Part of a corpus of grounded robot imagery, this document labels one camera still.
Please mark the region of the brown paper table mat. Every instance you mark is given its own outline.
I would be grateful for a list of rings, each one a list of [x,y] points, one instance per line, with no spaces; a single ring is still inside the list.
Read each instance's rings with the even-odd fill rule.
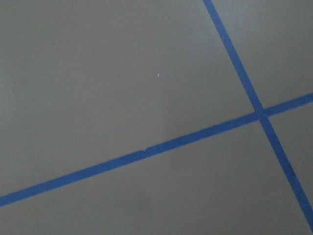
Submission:
[[[3,0],[0,193],[253,113],[202,0]],[[0,209],[3,235],[310,235],[258,121]]]

